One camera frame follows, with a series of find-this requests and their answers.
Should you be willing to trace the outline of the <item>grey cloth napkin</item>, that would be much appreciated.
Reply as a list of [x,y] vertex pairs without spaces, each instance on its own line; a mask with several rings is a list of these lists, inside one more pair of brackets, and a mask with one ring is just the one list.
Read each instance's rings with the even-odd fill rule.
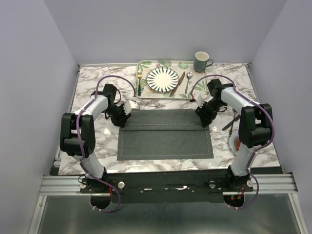
[[195,110],[134,110],[119,130],[118,161],[213,157],[210,129]]

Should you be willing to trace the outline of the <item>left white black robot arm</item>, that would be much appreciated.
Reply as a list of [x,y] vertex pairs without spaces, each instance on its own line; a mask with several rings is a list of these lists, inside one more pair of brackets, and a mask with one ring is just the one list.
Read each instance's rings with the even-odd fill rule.
[[125,104],[117,105],[115,97],[117,88],[106,84],[100,92],[95,90],[89,101],[73,113],[65,113],[61,118],[60,150],[74,157],[90,179],[92,188],[104,192],[108,187],[117,190],[105,178],[106,169],[99,162],[95,154],[96,134],[95,120],[100,114],[106,114],[114,126],[123,128],[131,116],[137,103],[129,100]]

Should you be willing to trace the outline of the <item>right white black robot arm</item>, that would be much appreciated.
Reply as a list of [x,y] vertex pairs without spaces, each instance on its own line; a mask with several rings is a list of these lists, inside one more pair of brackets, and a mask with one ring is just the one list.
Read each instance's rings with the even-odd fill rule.
[[198,104],[196,114],[206,127],[216,118],[221,107],[231,106],[239,115],[238,136],[240,148],[228,167],[224,185],[230,191],[235,191],[246,184],[251,176],[250,167],[255,154],[269,146],[275,136],[273,111],[271,105],[261,104],[240,93],[233,80],[223,84],[219,75],[212,75],[207,84],[211,100],[205,101],[201,95],[190,94],[191,101]]

